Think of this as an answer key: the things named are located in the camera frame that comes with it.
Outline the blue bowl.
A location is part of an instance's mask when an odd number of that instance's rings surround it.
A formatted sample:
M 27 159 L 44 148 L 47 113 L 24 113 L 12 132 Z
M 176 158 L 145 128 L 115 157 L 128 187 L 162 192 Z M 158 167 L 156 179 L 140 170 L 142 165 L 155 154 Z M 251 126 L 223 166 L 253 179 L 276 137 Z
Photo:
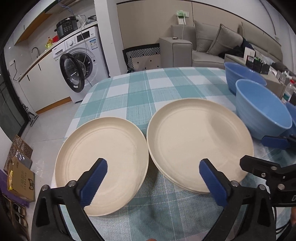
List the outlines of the blue bowl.
M 240 79 L 249 79 L 263 86 L 267 85 L 266 80 L 259 73 L 246 66 L 233 62 L 225 62 L 224 68 L 228 88 L 234 95 L 236 95 L 236 81 Z
M 249 79 L 239 79 L 235 86 L 236 113 L 253 138 L 278 137 L 292 127 L 287 107 L 265 86 Z

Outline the blue bowl edge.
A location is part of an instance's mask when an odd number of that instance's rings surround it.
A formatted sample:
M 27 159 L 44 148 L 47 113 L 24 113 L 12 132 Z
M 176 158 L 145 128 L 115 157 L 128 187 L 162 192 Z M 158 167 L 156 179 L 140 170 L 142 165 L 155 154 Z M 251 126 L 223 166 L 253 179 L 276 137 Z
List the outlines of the blue bowl edge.
M 292 117 L 292 127 L 287 130 L 283 135 L 285 137 L 288 137 L 289 135 L 295 135 L 296 134 L 296 108 L 293 104 L 291 104 L 290 102 L 286 102 L 285 103 L 291 117 Z

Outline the cream plate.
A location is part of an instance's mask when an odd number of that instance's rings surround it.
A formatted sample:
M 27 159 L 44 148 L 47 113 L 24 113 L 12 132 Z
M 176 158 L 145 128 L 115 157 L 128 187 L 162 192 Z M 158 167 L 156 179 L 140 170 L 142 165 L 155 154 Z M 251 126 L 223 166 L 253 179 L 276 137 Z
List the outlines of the cream plate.
M 116 117 L 91 120 L 62 145 L 55 164 L 58 187 L 81 182 L 77 195 L 89 216 L 104 216 L 124 207 L 144 182 L 149 151 L 144 134 Z
M 243 121 L 215 102 L 186 98 L 160 108 L 147 127 L 147 145 L 158 170 L 168 180 L 191 192 L 209 190 L 199 163 L 209 159 L 229 180 L 247 175 L 240 159 L 254 154 L 253 140 Z

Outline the white kitchen counter cabinet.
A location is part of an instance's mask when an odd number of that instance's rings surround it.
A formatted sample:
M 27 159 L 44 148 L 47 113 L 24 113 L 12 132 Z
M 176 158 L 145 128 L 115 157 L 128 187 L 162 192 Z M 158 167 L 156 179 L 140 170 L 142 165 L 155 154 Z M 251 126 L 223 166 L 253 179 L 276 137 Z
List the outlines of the white kitchen counter cabinet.
M 69 87 L 51 52 L 31 67 L 20 81 L 20 86 L 35 112 L 70 98 Z

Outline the clear water bottle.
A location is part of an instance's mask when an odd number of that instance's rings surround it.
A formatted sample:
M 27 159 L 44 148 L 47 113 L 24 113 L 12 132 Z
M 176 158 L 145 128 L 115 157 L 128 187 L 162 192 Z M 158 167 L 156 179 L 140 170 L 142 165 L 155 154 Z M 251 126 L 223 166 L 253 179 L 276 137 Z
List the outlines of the clear water bottle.
M 292 95 L 293 95 L 293 92 L 294 92 L 294 84 L 295 84 L 295 80 L 291 79 L 289 84 L 286 86 L 285 90 L 284 90 L 284 93 L 283 93 L 283 96 L 281 98 L 281 101 L 283 103 L 286 103 L 286 102 L 289 102 Z

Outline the patterned brown cardboard box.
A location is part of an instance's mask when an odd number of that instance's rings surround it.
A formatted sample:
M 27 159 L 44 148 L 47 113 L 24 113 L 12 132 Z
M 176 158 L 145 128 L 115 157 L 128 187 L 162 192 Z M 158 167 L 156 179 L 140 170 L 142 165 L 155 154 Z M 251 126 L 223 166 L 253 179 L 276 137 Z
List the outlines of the patterned brown cardboard box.
M 8 173 L 9 165 L 13 157 L 16 157 L 23 165 L 30 169 L 33 163 L 31 160 L 32 153 L 33 149 L 22 138 L 16 135 L 4 165 L 4 172 Z

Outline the black cardboard box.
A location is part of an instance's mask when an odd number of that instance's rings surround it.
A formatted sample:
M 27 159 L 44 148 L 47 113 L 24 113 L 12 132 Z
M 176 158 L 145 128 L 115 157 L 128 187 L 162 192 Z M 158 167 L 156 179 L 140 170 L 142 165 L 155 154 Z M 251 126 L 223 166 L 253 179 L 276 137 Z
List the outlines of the black cardboard box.
M 267 75 L 269 73 L 270 65 L 257 57 L 247 56 L 245 65 L 251 70 Z

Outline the white small box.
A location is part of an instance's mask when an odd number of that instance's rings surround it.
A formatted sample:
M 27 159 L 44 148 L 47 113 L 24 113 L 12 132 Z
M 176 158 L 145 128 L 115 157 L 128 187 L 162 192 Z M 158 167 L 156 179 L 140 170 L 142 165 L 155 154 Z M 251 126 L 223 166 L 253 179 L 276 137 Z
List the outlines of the white small box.
M 245 47 L 244 48 L 244 57 L 243 57 L 244 61 L 247 60 L 248 56 L 255 57 L 255 50 Z

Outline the dark glass door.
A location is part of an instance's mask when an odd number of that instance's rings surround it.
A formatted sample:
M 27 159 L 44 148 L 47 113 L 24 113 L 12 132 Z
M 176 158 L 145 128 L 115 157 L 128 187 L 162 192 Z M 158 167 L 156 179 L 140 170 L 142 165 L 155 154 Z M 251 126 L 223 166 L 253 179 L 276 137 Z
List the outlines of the dark glass door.
M 26 113 L 15 92 L 6 68 L 4 54 L 1 54 L 1 129 L 13 140 L 21 136 L 28 123 Z

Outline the grey cushion right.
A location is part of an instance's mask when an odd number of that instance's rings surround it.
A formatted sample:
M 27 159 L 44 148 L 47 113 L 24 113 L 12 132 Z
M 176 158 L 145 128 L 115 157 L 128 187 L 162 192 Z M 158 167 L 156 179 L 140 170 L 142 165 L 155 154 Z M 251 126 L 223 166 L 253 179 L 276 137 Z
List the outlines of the grey cushion right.
M 241 35 L 220 24 L 216 37 L 210 45 L 207 54 L 218 56 L 222 52 L 240 46 L 242 42 L 243 37 Z

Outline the grey cushion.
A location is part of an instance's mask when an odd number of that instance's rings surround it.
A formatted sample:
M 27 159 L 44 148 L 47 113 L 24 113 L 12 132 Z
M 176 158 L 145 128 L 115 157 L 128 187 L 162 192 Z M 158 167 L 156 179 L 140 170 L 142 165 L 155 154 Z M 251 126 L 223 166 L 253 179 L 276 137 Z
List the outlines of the grey cushion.
M 218 56 L 222 52 L 240 46 L 242 42 L 243 37 L 241 35 L 220 24 L 216 37 L 210 45 L 207 54 Z
M 197 51 L 207 52 L 214 41 L 219 27 L 194 21 L 197 38 Z

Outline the grey cushion left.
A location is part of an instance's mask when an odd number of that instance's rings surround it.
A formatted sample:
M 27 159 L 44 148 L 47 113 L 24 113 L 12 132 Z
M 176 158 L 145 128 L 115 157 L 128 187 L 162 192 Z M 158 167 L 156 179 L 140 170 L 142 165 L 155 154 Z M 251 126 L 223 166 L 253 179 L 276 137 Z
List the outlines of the grey cushion left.
M 219 27 L 194 21 L 197 38 L 197 51 L 207 52 L 214 41 Z

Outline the grey sofa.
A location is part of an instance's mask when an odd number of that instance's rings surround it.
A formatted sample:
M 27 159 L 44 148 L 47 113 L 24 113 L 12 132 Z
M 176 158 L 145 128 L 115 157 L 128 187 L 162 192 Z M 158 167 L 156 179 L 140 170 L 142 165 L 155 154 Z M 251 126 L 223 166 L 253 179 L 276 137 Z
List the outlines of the grey sofa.
M 170 67 L 224 67 L 225 55 L 243 57 L 245 48 L 266 62 L 282 62 L 281 45 L 249 22 L 236 31 L 223 24 L 195 21 L 193 26 L 172 25 L 170 37 L 159 39 L 161 65 Z

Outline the white washing machine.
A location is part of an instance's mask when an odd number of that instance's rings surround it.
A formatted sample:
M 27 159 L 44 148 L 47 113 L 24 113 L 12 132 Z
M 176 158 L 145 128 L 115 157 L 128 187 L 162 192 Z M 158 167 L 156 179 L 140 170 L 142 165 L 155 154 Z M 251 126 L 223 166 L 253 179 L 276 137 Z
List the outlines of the white washing machine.
M 110 77 L 97 25 L 63 40 L 52 53 L 74 103 L 81 102 L 91 87 Z

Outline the black rice cooker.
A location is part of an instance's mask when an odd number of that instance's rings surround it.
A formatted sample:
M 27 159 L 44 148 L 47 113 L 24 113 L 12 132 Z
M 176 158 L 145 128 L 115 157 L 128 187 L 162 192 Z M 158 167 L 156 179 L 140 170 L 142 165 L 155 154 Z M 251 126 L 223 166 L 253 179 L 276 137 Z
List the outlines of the black rice cooker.
M 77 25 L 78 20 L 75 16 L 69 16 L 56 24 L 55 32 L 57 32 L 57 36 L 60 39 L 69 35 L 78 29 Z

